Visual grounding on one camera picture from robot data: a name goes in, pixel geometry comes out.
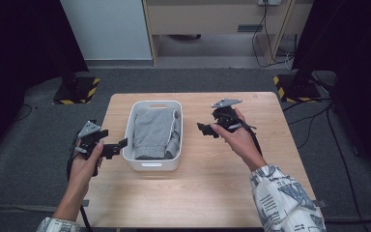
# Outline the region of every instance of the gray carpet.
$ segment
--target gray carpet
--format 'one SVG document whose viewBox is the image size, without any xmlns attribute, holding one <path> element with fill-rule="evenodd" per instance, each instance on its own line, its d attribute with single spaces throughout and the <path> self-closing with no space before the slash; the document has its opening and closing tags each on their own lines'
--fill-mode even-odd
<svg viewBox="0 0 371 232">
<path fill-rule="evenodd" d="M 110 97 L 115 93 L 272 91 L 272 78 L 287 70 L 238 69 L 120 69 L 92 70 L 100 85 L 90 103 L 54 105 L 52 97 L 61 83 L 51 79 L 31 88 L 24 106 L 0 143 L 0 205 L 55 207 L 66 187 L 66 162 L 71 140 L 89 119 L 101 125 Z M 314 115 L 329 101 L 303 103 L 285 112 L 288 122 Z M 292 103 L 282 102 L 282 108 Z M 371 160 L 356 157 L 338 116 L 330 111 L 340 148 L 348 164 L 357 202 L 364 218 L 371 219 Z M 297 143 L 307 138 L 311 119 L 290 125 Z M 340 154 L 326 114 L 316 117 L 300 157 L 326 220 L 357 220 L 357 211 Z M 51 213 L 0 211 L 0 231 L 34 231 Z M 327 224 L 328 231 L 364 231 L 361 225 Z M 99 229 L 95 231 L 114 231 Z"/>
</svg>

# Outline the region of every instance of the folded towel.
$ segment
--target folded towel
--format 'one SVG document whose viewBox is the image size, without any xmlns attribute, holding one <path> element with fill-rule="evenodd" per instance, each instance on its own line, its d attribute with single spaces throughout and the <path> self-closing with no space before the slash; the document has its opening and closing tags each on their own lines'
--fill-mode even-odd
<svg viewBox="0 0 371 232">
<path fill-rule="evenodd" d="M 142 109 L 134 121 L 136 160 L 171 160 L 180 147 L 180 123 L 175 109 Z"/>
</svg>

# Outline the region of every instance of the white bin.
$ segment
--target white bin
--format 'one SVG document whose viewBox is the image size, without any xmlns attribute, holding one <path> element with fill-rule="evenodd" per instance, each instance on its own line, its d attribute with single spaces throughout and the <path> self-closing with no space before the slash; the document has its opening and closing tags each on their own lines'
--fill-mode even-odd
<svg viewBox="0 0 371 232">
<path fill-rule="evenodd" d="M 180 120 L 180 146 L 177 155 L 173 159 L 160 160 L 137 160 L 134 158 L 134 121 L 136 115 L 141 109 L 153 108 L 173 108 L 177 111 L 178 119 Z M 123 157 L 128 161 L 128 164 L 136 171 L 172 171 L 180 165 L 180 154 L 182 151 L 183 141 L 183 110 L 178 101 L 138 101 L 131 108 L 131 113 L 128 117 L 128 125 L 126 127 L 126 135 L 128 146 L 123 149 Z"/>
</svg>

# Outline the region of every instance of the white panel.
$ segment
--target white panel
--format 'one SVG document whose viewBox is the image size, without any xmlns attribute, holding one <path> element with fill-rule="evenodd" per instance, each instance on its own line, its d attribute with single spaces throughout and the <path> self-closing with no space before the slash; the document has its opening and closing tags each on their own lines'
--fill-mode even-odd
<svg viewBox="0 0 371 232">
<path fill-rule="evenodd" d="M 86 60 L 152 60 L 141 0 L 61 0 Z"/>
</svg>

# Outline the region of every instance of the person's right hand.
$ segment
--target person's right hand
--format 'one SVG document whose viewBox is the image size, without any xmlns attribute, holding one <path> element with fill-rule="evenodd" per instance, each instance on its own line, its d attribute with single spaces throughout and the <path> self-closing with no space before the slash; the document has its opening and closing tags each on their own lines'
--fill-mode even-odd
<svg viewBox="0 0 371 232">
<path fill-rule="evenodd" d="M 245 121 L 240 111 L 235 108 L 237 116 Z M 231 149 L 239 155 L 248 165 L 251 171 L 255 171 L 259 167 L 267 165 L 264 158 L 258 152 L 252 140 L 251 134 L 245 128 L 238 128 L 234 132 L 229 132 L 217 124 L 211 124 L 212 129 L 225 139 Z"/>
</svg>

